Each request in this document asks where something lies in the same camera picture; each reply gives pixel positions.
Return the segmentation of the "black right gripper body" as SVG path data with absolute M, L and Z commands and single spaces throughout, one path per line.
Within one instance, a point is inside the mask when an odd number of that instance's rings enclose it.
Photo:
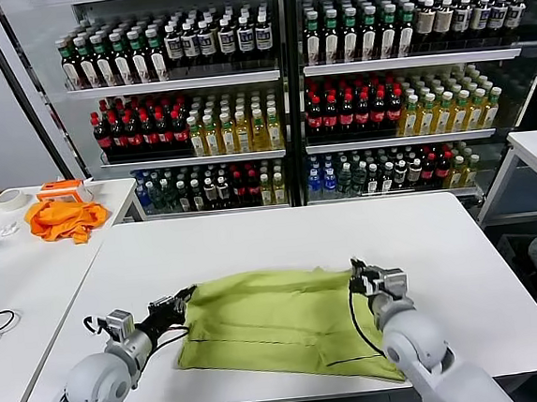
M 350 278 L 351 293 L 364 296 L 378 295 L 383 291 L 382 277 L 381 268 L 353 272 Z

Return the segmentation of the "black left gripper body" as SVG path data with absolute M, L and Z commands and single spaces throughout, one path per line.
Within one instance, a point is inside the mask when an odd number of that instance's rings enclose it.
M 184 304 L 176 302 L 154 303 L 148 306 L 148 317 L 142 322 L 142 332 L 151 341 L 157 341 L 173 325 L 185 321 Z

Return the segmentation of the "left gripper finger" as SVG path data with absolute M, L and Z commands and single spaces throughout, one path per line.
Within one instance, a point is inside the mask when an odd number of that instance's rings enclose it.
M 195 293 L 194 290 L 180 290 L 174 296 L 174 310 L 176 312 L 185 312 L 187 303 Z
M 182 290 L 195 290 L 196 286 L 191 285 L 188 286 L 186 289 Z M 154 302 L 149 303 L 149 309 L 150 310 L 156 310 L 156 309 L 166 309 L 166 308 L 174 308 L 174 296 L 165 296 L 159 299 L 156 299 Z

